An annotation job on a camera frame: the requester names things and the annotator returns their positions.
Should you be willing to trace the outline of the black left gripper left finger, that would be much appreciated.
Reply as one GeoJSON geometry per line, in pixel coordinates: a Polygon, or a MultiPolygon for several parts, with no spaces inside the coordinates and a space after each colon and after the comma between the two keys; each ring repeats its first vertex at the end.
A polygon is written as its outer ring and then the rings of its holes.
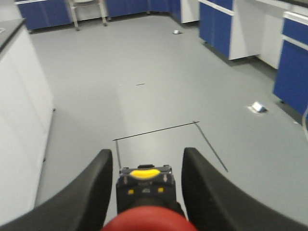
{"type": "Polygon", "coordinates": [[[102,149],[91,163],[55,196],[2,225],[2,231],[99,231],[111,197],[113,156],[102,149]]]}

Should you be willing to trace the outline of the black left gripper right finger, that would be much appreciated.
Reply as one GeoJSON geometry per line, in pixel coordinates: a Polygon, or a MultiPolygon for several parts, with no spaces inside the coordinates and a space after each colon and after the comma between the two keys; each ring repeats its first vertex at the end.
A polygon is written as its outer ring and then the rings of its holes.
{"type": "Polygon", "coordinates": [[[188,219],[199,231],[308,229],[242,191],[196,148],[184,149],[181,186],[188,219]]]}

